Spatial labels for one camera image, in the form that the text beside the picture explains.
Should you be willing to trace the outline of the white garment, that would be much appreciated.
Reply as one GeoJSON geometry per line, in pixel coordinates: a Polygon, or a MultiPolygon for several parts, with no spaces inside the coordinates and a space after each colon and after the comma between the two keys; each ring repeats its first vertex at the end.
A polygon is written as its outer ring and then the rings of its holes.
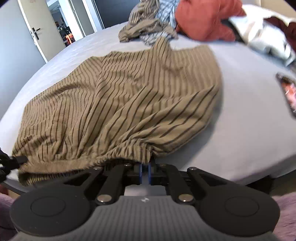
{"type": "Polygon", "coordinates": [[[229,22],[234,26],[243,42],[261,53],[272,54],[288,66],[295,61],[295,50],[288,42],[284,31],[267,21],[270,17],[283,22],[285,27],[295,23],[289,18],[269,9],[252,4],[242,6],[245,16],[232,16],[229,22]]]}

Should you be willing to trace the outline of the purple fluffy sleeve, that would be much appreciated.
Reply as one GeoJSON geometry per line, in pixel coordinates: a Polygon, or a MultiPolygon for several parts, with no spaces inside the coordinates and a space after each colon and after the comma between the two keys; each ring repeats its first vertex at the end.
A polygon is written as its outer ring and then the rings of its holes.
{"type": "MultiPolygon", "coordinates": [[[[280,240],[295,240],[295,192],[273,199],[280,207],[280,219],[273,233],[280,240]]],[[[9,240],[16,234],[9,214],[13,202],[13,198],[1,192],[1,240],[9,240]]]]}

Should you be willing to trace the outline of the blue white checked shirt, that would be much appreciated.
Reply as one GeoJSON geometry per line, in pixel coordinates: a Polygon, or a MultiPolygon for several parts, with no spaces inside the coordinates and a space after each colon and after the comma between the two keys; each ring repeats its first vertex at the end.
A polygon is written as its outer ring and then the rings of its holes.
{"type": "Polygon", "coordinates": [[[175,12],[180,1],[175,0],[160,0],[156,1],[157,10],[154,18],[159,21],[161,30],[156,30],[152,33],[140,35],[140,40],[146,45],[152,46],[158,38],[164,37],[167,40],[178,39],[176,31],[177,22],[175,12]]]}

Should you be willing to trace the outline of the black wardrobe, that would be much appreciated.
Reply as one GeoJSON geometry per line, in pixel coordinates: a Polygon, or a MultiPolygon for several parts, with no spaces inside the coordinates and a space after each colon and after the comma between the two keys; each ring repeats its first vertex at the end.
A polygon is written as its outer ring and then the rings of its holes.
{"type": "Polygon", "coordinates": [[[130,12],[139,0],[95,0],[100,18],[105,28],[128,21],[130,12]]]}

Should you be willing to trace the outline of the rust red garment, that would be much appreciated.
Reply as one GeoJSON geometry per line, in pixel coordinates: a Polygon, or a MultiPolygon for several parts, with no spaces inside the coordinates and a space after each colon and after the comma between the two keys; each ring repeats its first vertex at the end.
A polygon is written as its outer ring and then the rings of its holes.
{"type": "Polygon", "coordinates": [[[180,1],[175,11],[176,31],[201,42],[233,42],[233,30],[222,23],[232,16],[246,16],[241,1],[180,1]]]}

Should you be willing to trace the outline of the white bed sheet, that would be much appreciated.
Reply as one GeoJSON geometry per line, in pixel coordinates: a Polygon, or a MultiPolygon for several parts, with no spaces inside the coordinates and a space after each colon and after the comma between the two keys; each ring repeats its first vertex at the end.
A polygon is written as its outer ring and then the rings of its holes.
{"type": "MultiPolygon", "coordinates": [[[[122,25],[101,30],[71,44],[23,86],[1,119],[1,149],[10,154],[23,109],[37,94],[66,77],[91,56],[145,49],[140,41],[121,43],[122,25]]],[[[295,75],[275,59],[238,42],[210,44],[223,75],[223,99],[210,124],[194,139],[159,163],[185,171],[195,166],[222,178],[249,184],[295,169],[295,118],[276,79],[295,75]]]]}

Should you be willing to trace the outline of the tan striped trousers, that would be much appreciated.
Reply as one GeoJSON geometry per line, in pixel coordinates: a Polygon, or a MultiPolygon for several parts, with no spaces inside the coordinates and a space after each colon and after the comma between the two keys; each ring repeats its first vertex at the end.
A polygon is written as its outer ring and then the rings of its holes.
{"type": "Polygon", "coordinates": [[[222,76],[211,48],[164,38],[137,52],[90,57],[26,105],[13,155],[22,185],[116,161],[147,164],[208,125],[222,76]]]}

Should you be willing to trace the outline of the tan striped crumpled garment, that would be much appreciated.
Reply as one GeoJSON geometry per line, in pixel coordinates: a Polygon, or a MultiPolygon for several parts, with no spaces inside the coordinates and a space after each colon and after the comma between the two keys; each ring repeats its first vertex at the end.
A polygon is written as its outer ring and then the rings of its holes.
{"type": "Polygon", "coordinates": [[[159,21],[154,18],[157,10],[156,1],[140,1],[130,12],[128,23],[118,34],[120,42],[129,42],[145,33],[161,30],[159,21]]]}

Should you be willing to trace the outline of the smartphone on bed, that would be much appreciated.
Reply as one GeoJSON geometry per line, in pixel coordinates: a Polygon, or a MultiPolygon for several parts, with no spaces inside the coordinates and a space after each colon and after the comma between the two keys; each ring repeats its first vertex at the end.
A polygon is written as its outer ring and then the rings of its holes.
{"type": "Polygon", "coordinates": [[[295,118],[296,117],[295,81],[292,80],[292,78],[289,78],[288,76],[285,76],[282,73],[277,73],[276,79],[280,84],[281,90],[285,96],[285,99],[288,104],[288,108],[290,109],[292,116],[295,118]]]}

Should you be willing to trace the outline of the dark maroon garment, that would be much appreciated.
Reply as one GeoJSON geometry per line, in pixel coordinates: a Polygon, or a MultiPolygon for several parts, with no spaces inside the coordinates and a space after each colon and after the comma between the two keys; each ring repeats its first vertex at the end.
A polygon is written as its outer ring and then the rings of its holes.
{"type": "Polygon", "coordinates": [[[296,23],[290,22],[286,24],[283,20],[277,18],[276,16],[271,16],[270,18],[264,19],[268,23],[274,25],[275,27],[279,28],[285,35],[288,43],[295,51],[295,44],[296,44],[296,23]]]}

